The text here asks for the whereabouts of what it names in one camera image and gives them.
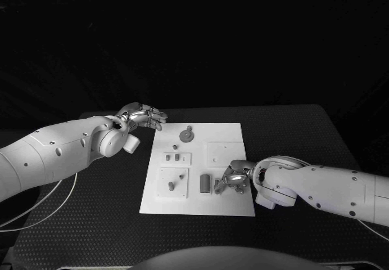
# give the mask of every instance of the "black background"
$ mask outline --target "black background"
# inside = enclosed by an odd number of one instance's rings
[[[319,104],[361,169],[387,175],[387,12],[377,1],[5,1],[1,146],[134,101],[159,109]]]

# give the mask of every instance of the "table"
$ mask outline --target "table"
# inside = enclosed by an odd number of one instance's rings
[[[358,170],[357,162],[318,105],[219,107],[165,110],[170,123],[240,123],[247,160],[292,156],[311,164]],[[112,115],[86,112],[80,118]],[[90,164],[77,176],[60,211],[17,238],[17,269],[63,266],[132,266],[145,259],[197,246],[246,246],[316,263],[368,261],[389,269],[389,242],[357,220],[314,209],[301,199],[273,210],[255,204],[256,217],[139,214],[154,130],[132,134],[141,144]],[[30,213],[25,225],[63,202],[73,178]],[[40,197],[53,184],[41,187]],[[256,190],[252,187],[252,198]],[[389,235],[389,228],[371,227]]]

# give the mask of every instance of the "white cable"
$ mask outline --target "white cable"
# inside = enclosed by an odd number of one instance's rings
[[[61,205],[63,205],[64,202],[67,201],[67,199],[69,199],[69,197],[70,197],[70,194],[72,194],[72,192],[73,192],[74,182],[73,182],[73,186],[72,186],[72,188],[70,188],[69,195],[67,195],[66,199],[63,200],[63,203],[61,203],[60,206],[56,208],[56,210],[54,210],[54,211],[53,211],[53,212],[51,212],[51,213],[50,213],[40,221],[37,221],[33,225],[25,226],[25,227],[23,227],[23,228],[18,228],[18,229],[2,229],[2,230],[0,230],[0,232],[14,232],[14,231],[20,231],[20,230],[23,230],[23,229],[27,229],[27,228],[36,226],[40,222],[43,222],[43,221],[44,221],[44,220],[56,213],[56,211],[61,208]]]
[[[361,225],[376,234],[376,235],[378,235],[386,241],[389,241],[389,239],[383,236],[383,235],[380,235],[358,219],[357,219],[357,221],[361,223]]]
[[[54,188],[50,190],[50,192],[49,192],[49,194],[44,196],[44,198],[38,201],[38,203],[24,212],[24,213],[21,213],[15,218],[12,218],[10,221],[7,221],[5,223],[2,223],[1,225],[0,225],[0,228],[1,227],[4,227],[7,224],[10,224],[14,220],[17,220],[20,217],[23,217],[28,212],[31,212],[34,209],[36,209],[36,207],[40,205],[40,203],[43,203],[44,202],[44,199],[50,196],[50,194],[54,192],[54,190],[56,190],[56,188],[57,188],[57,186],[59,186],[59,184],[60,184],[60,182],[61,182],[61,180],[57,182],[57,184],[54,185]]]

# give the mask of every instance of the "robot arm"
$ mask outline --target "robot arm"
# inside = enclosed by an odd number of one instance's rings
[[[115,116],[93,116],[36,130],[0,149],[0,201],[31,187],[56,182],[86,169],[121,148],[134,152],[136,126],[161,131],[167,115],[136,102]]]
[[[257,190],[255,202],[268,209],[275,204],[293,206],[298,195],[318,210],[389,226],[387,177],[273,156],[256,164],[244,160],[230,163],[224,185],[236,188],[244,178]]]

